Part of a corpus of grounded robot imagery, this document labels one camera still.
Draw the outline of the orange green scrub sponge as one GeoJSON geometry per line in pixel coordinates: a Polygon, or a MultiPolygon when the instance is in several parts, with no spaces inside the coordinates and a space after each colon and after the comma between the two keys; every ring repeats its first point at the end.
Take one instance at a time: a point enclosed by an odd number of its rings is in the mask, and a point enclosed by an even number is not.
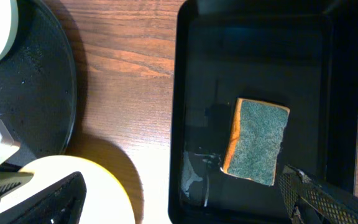
{"type": "Polygon", "coordinates": [[[239,98],[222,172],[273,186],[289,115],[290,109],[285,106],[239,98]]]}

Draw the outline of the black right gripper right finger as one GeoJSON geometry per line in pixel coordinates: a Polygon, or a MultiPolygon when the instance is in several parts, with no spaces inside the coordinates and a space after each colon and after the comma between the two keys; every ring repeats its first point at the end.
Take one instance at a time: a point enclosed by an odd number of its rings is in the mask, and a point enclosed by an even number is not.
{"type": "Polygon", "coordinates": [[[358,197],[349,192],[290,165],[278,186],[292,223],[358,224],[358,197]]]}

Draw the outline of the round black tray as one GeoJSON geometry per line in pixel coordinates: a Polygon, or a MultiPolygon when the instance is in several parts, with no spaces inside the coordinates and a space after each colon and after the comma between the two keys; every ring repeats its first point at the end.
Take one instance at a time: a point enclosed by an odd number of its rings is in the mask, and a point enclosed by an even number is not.
{"type": "Polygon", "coordinates": [[[24,166],[63,154],[76,116],[76,68],[58,19],[42,1],[18,1],[19,26],[0,61],[0,119],[20,149],[7,163],[24,166]]]}

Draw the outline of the yellow plate with stain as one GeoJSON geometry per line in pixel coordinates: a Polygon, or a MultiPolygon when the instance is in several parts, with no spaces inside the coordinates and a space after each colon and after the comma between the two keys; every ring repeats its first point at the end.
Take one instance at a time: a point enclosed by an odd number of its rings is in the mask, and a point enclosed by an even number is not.
{"type": "Polygon", "coordinates": [[[48,156],[28,163],[19,171],[34,176],[28,183],[1,199],[0,213],[71,173],[80,172],[86,185],[80,223],[135,223],[131,201],[124,187],[110,171],[93,161],[74,156],[48,156]]]}

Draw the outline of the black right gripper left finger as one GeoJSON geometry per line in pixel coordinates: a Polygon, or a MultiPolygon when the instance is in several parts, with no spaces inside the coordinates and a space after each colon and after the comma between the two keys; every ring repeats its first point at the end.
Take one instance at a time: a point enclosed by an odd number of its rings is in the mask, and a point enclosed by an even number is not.
{"type": "Polygon", "coordinates": [[[79,224],[86,193],[81,172],[73,172],[0,213],[0,224],[79,224]]]}

